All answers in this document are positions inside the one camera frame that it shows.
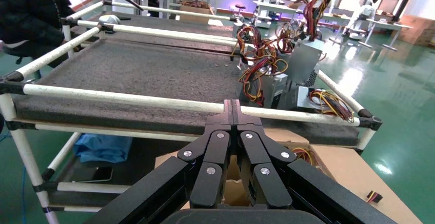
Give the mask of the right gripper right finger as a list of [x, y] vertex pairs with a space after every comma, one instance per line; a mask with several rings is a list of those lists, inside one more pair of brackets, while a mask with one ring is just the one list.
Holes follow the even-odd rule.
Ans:
[[392, 223], [392, 219], [265, 134], [233, 103], [238, 163], [250, 204], [264, 223]]

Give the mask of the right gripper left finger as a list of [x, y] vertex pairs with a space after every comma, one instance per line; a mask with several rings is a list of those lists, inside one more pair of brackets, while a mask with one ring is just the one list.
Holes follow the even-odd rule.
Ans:
[[233, 125], [230, 101], [207, 118], [204, 134], [128, 188], [86, 223], [191, 223], [222, 201]]

